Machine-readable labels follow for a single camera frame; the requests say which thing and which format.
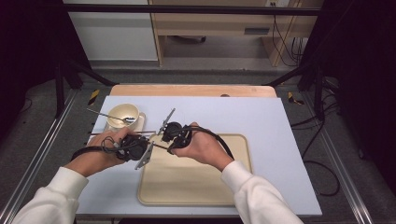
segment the person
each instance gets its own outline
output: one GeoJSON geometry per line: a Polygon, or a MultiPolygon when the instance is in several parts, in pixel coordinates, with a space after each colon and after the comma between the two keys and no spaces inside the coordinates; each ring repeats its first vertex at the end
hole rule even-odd
{"type": "MultiPolygon", "coordinates": [[[[103,132],[96,135],[88,146],[101,146],[108,136],[120,139],[127,134],[135,133],[128,128],[103,132]]],[[[110,142],[106,146],[114,147],[110,142]]],[[[251,174],[241,161],[234,161],[213,136],[193,131],[190,144],[173,149],[172,153],[212,165],[222,172],[221,179],[233,192],[235,207],[244,223],[303,223],[268,180],[251,174]]],[[[86,177],[122,163],[114,153],[102,151],[76,157],[59,168],[50,183],[36,192],[12,223],[73,223],[78,196],[88,184],[86,177]]]]}

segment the hand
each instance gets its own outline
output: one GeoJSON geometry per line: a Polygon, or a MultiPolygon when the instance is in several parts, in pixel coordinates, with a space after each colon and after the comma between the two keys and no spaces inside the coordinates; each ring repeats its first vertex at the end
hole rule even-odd
{"type": "Polygon", "coordinates": [[[172,153],[178,157],[189,157],[196,161],[216,167],[221,172],[233,161],[215,137],[199,131],[192,132],[192,139],[187,147],[174,148],[172,153]]]}
{"type": "MultiPolygon", "coordinates": [[[[99,147],[106,137],[112,137],[116,142],[124,138],[127,134],[136,135],[127,127],[120,129],[118,132],[106,131],[96,135],[88,143],[88,147],[99,147]]],[[[114,147],[110,141],[106,141],[106,147],[114,147]]],[[[106,168],[123,164],[124,161],[117,158],[115,153],[105,153],[103,151],[87,152],[79,155],[68,164],[65,168],[74,170],[85,177],[96,174],[106,168]]]]}

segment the sleeve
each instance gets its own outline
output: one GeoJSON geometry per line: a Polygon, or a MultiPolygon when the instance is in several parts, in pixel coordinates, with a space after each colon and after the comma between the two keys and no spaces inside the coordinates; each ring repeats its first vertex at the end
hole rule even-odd
{"type": "Polygon", "coordinates": [[[221,179],[233,192],[235,207],[245,224],[303,223],[280,192],[268,180],[251,174],[241,161],[231,162],[221,179]]]}
{"type": "Polygon", "coordinates": [[[12,223],[73,223],[78,196],[87,184],[88,179],[83,175],[60,167],[50,183],[35,193],[12,223]]]}

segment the metal spoon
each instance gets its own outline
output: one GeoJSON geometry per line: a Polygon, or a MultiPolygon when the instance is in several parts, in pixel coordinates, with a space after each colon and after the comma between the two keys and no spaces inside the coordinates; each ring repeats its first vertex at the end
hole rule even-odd
{"type": "MultiPolygon", "coordinates": [[[[102,116],[106,116],[106,117],[109,117],[109,118],[112,118],[112,119],[119,119],[119,118],[116,118],[116,117],[113,117],[113,116],[110,116],[110,115],[107,115],[107,114],[103,114],[103,113],[100,113],[100,112],[91,110],[91,109],[89,109],[89,108],[87,108],[87,110],[89,110],[89,111],[91,111],[91,112],[93,112],[93,113],[95,113],[95,114],[102,115],[102,116]]],[[[130,123],[134,122],[134,121],[136,120],[136,118],[126,117],[126,118],[124,118],[124,119],[119,119],[119,120],[122,120],[122,122],[124,122],[124,123],[126,123],[126,124],[130,124],[130,123]]]]}

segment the bowl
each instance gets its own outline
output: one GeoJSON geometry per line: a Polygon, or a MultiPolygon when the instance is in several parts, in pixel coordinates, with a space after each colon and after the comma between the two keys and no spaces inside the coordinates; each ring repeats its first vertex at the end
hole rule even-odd
{"type": "Polygon", "coordinates": [[[108,112],[108,115],[119,119],[107,118],[107,124],[114,129],[128,127],[129,129],[133,130],[136,127],[137,122],[139,120],[139,114],[140,114],[139,109],[135,105],[131,105],[131,104],[116,105],[108,112]],[[128,117],[135,118],[136,120],[129,124],[120,120],[128,117]]]}

